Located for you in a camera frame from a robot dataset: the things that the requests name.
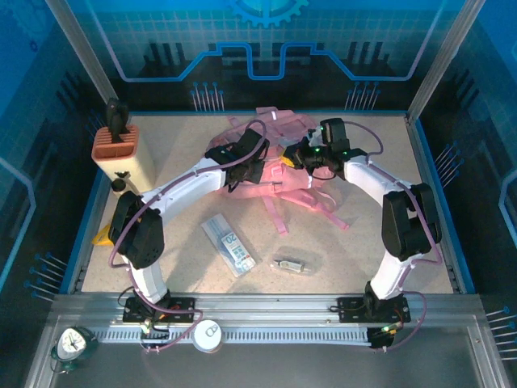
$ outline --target alarm clock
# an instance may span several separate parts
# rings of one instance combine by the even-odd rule
[[[98,344],[94,334],[84,327],[68,327],[52,348],[50,356],[61,363],[62,373],[68,373],[89,358]]]

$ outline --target glass panel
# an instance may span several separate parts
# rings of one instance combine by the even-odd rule
[[[195,112],[271,105],[407,109],[463,4],[230,3],[71,5],[131,109]]]
[[[103,103],[44,2],[2,4],[0,386],[19,386],[63,273],[35,256],[69,260],[97,171],[90,150]]]
[[[517,5],[487,2],[424,110],[476,290],[517,309]]]

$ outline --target beige table surface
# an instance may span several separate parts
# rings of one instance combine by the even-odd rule
[[[316,121],[329,116],[313,115]],[[404,120],[392,116],[342,116],[374,129],[385,144],[385,153],[374,160],[401,179],[419,183]],[[240,116],[244,122],[246,116]],[[223,116],[136,116],[156,163],[157,186],[196,164],[210,139],[229,127]],[[367,133],[348,128],[353,147],[367,152],[378,145]],[[380,238],[379,205],[357,187],[334,179],[324,190],[338,202],[336,215],[351,227],[342,231],[319,213],[275,200],[289,229],[279,236],[260,198],[230,200],[217,192],[208,194],[179,214],[164,228],[166,248],[160,266],[172,292],[198,293],[362,293],[379,268],[384,254]],[[116,206],[110,194],[101,227]],[[200,224],[222,213],[257,261],[250,272],[235,278],[217,254]],[[110,269],[110,247],[94,247],[83,292],[118,292],[129,285],[123,270]],[[302,259],[313,269],[311,276],[281,272],[270,267],[274,255]],[[451,293],[444,266],[422,265],[409,275],[406,289],[425,293]]]

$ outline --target wire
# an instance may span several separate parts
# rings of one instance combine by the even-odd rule
[[[57,369],[55,369],[55,368],[52,366],[52,362],[51,362],[51,361],[50,361],[50,370],[52,370],[52,372],[53,372],[54,374],[64,374],[64,373],[68,373],[68,370],[66,370],[66,369],[63,369],[63,370],[61,370],[61,371],[57,372]]]
[[[395,309],[395,313],[397,313],[398,318],[400,319],[400,322],[401,322],[401,325],[402,325],[401,329],[403,329],[404,328],[404,319],[402,319],[402,315],[401,315],[401,313],[399,313],[399,311],[397,309]]]
[[[115,244],[113,245],[113,249],[111,250],[110,256],[109,256],[108,261],[107,261],[109,267],[110,268],[125,268],[126,271],[128,271],[129,279],[131,280],[131,284],[135,288],[135,293],[137,293],[137,295],[144,301],[144,303],[146,303],[149,307],[151,307],[151,308],[153,308],[155,310],[161,311],[162,313],[166,313],[166,314],[195,314],[195,313],[199,314],[198,318],[193,322],[193,324],[190,325],[189,328],[186,329],[185,332],[182,333],[178,338],[176,338],[172,342],[169,342],[168,344],[162,345],[160,347],[157,346],[156,348],[150,349],[150,350],[152,350],[154,352],[159,352],[160,350],[165,350],[167,348],[170,348],[171,346],[177,344],[180,340],[185,338],[201,322],[201,320],[203,319],[203,311],[197,310],[197,309],[192,309],[192,310],[169,310],[169,309],[164,309],[163,307],[157,306],[154,303],[148,301],[147,298],[144,296],[144,294],[138,288],[137,282],[135,281],[135,278],[134,278],[134,276],[132,275],[132,272],[131,272],[131,265],[130,264],[126,264],[126,263],[124,263],[124,264],[114,264],[113,263],[114,260],[115,260],[116,253],[118,252],[118,250],[120,248],[120,245],[122,244],[122,242],[124,241],[124,239],[128,235],[128,232],[131,229],[131,227],[135,224],[135,222],[137,222],[138,218],[140,218],[140,216],[147,209],[149,209],[149,207],[152,204],[154,204],[154,202],[160,200],[164,193],[168,192],[174,186],[176,186],[177,184],[179,184],[179,183],[181,183],[181,182],[191,178],[192,176],[195,176],[195,175],[198,175],[198,174],[203,174],[204,172],[208,172],[208,171],[221,170],[221,169],[233,167],[233,166],[236,166],[237,164],[242,163],[242,162],[246,161],[247,159],[253,157],[253,155],[255,155],[255,153],[260,149],[260,147],[262,147],[262,145],[266,141],[266,131],[267,131],[266,124],[263,121],[257,120],[257,119],[254,119],[254,120],[250,121],[248,123],[248,125],[246,126],[246,129],[250,128],[251,125],[254,124],[254,123],[259,123],[259,124],[262,125],[263,133],[262,133],[262,137],[260,138],[258,143],[255,145],[255,147],[251,150],[251,152],[249,152],[247,155],[243,156],[242,158],[234,160],[233,162],[230,162],[230,163],[226,163],[226,164],[223,164],[223,165],[220,165],[220,166],[205,167],[205,168],[201,168],[201,169],[199,169],[197,171],[191,171],[190,173],[182,175],[182,176],[178,177],[176,180],[174,180],[173,182],[167,184],[160,192],[158,192],[153,198],[151,198],[148,202],[146,202],[132,216],[132,218],[129,220],[129,222],[126,224],[126,226],[122,229],[122,232],[120,233],[120,236],[118,237],[118,239],[116,240]]]
[[[158,333],[167,333],[170,334],[170,331],[167,329],[157,329],[156,326],[154,326],[155,322],[151,323],[151,327],[154,331],[157,331]]]
[[[414,196],[414,194],[404,184],[400,183],[397,178],[395,178],[394,176],[391,176],[386,171],[380,169],[379,167],[377,167],[375,164],[373,164],[370,161],[370,157],[371,156],[373,156],[373,155],[380,155],[385,150],[385,147],[382,144],[382,140],[380,139],[380,137],[375,132],[373,132],[373,130],[371,130],[370,128],[366,127],[365,125],[362,125],[362,124],[359,124],[359,123],[355,123],[354,121],[343,121],[343,123],[344,124],[349,124],[349,125],[354,125],[354,126],[356,126],[358,128],[361,128],[362,130],[370,133],[377,140],[377,143],[379,144],[380,148],[379,148],[378,151],[372,151],[372,152],[369,152],[369,153],[366,154],[366,165],[368,167],[372,168],[378,174],[384,176],[391,183],[396,184],[399,188],[404,190],[406,195],[410,198],[411,204],[413,205],[415,211],[417,212],[418,219],[419,219],[420,223],[422,224],[422,228],[423,228],[423,231],[424,231],[424,233],[425,233],[425,235],[427,237],[427,240],[429,241],[429,244],[431,245],[432,250],[435,252],[436,261],[429,260],[429,259],[414,259],[412,263],[414,263],[414,264],[416,264],[416,263],[427,263],[427,264],[432,264],[432,265],[441,265],[443,263],[443,256],[440,253],[440,251],[438,249],[438,246],[436,245],[435,240],[433,239],[432,233],[429,230],[429,226],[427,225],[426,218],[423,215],[423,211],[420,208],[420,205],[418,204],[418,201],[417,201],[416,197]],[[408,266],[406,268],[405,272],[402,274],[401,279],[399,280],[398,285],[397,285],[399,288],[401,288],[402,285],[404,284],[404,281],[406,280],[407,276],[409,275],[410,270],[411,270],[411,267]]]
[[[419,295],[420,296],[420,298],[422,299],[422,315],[420,316],[420,319],[417,322],[417,326],[415,326],[413,331],[407,337],[405,337],[401,342],[398,342],[398,343],[390,346],[389,348],[387,348],[385,346],[383,347],[383,350],[384,350],[385,353],[386,352],[392,352],[393,350],[400,348],[404,344],[407,344],[408,341],[411,340],[411,338],[413,338],[413,336],[415,334],[417,334],[417,331],[422,326],[423,320],[426,317],[426,313],[427,313],[427,299],[426,299],[425,295],[423,293],[418,292],[418,291],[406,291],[405,293],[413,294],[413,295]]]
[[[119,297],[116,299],[116,302],[119,304],[119,306],[121,307],[125,307],[125,305],[123,305],[122,303],[120,303],[120,299],[130,290],[130,289],[134,289],[135,287],[133,285],[130,285],[129,287],[127,287],[124,291],[122,291],[119,295]]]
[[[330,178],[319,178],[316,175],[311,175],[311,176],[317,180],[332,180],[336,177],[336,174],[334,173],[334,175],[332,175]]]
[[[361,305],[355,309],[342,309],[339,306],[331,306],[331,307],[329,307],[329,311],[332,313],[338,313],[340,311],[358,311],[358,310],[363,309],[364,307],[365,307],[365,305]]]

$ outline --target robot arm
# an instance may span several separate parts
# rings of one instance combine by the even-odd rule
[[[190,172],[200,170],[205,167],[218,166],[218,163],[212,159],[202,158],[193,168],[186,171],[183,175]],[[141,203],[145,204],[163,190],[169,183],[159,188],[155,188],[150,192],[145,192],[141,198]],[[162,194],[160,200],[154,202],[149,208],[160,215],[162,225],[167,225],[170,220],[176,217],[184,209],[194,204],[201,197],[206,196],[210,192],[215,192],[226,185],[226,172],[221,169],[204,172],[200,175],[194,175],[191,178],[178,183],[172,189]],[[154,250],[159,249],[159,253],[163,252],[163,243],[160,247],[153,247]],[[148,267],[141,268],[137,264],[132,263],[125,255],[122,258],[126,264],[131,265],[132,276],[144,297],[151,303],[157,303],[167,295],[167,286],[163,280],[160,264],[155,261]]]
[[[402,183],[416,196],[433,239],[439,242],[441,231],[433,194],[425,183],[411,185],[386,178],[391,175],[383,174],[385,171],[368,162],[364,151],[350,148],[341,119],[324,120],[321,124],[300,143],[289,146],[284,152],[284,161],[290,167],[304,168],[310,174],[316,168],[329,167],[341,179],[365,191],[382,207],[381,234],[385,255],[377,274],[366,284],[364,294],[368,315],[374,320],[376,317],[381,319],[390,309],[390,303],[401,297],[401,284],[412,262],[431,249],[423,226],[416,217],[408,214],[408,211],[415,211],[409,197],[396,182]],[[164,248],[163,225],[212,191],[226,185],[231,191],[243,180],[258,183],[263,169],[263,161],[259,157],[268,143],[264,143],[250,161],[229,169],[216,167],[247,155],[259,138],[255,131],[248,129],[236,144],[230,145],[231,148],[220,146],[209,150],[205,158],[185,175],[205,167],[214,167],[212,171],[194,174],[162,193],[160,199],[146,209],[139,222],[131,227],[118,252],[130,264],[137,287],[149,302],[166,307],[169,296],[158,263]],[[117,204],[110,240],[117,241],[128,220],[164,187],[147,192],[143,197],[126,192]]]
[[[259,146],[261,140],[261,135],[253,129],[247,129],[237,143],[210,149],[193,168],[161,187],[146,192],[143,196],[126,192],[119,198],[108,235],[113,243],[117,242],[129,220],[145,204],[158,196],[158,200],[154,201],[141,214],[138,222],[131,226],[118,250],[123,261],[129,264],[128,270],[148,302],[167,307],[169,292],[158,262],[164,249],[163,226],[210,192],[224,186],[228,186],[232,191],[245,180],[258,183],[264,166],[260,155],[264,150],[267,151],[269,146],[268,140]],[[228,163],[249,155],[256,147],[257,151],[245,162],[224,168]],[[166,190],[172,182],[178,180],[176,185]]]
[[[381,206],[385,254],[377,274],[366,284],[364,304],[371,318],[382,317],[401,297],[402,283],[414,266],[414,260],[431,250],[421,222],[416,216],[409,215],[415,208],[398,183],[416,197],[431,235],[438,243],[441,229],[431,188],[425,183],[412,185],[400,179],[388,179],[391,175],[368,161],[364,151],[351,149],[341,119],[322,121],[318,129],[310,131],[301,142],[285,150],[284,161],[290,167],[304,168],[310,174],[316,168],[328,167]]]

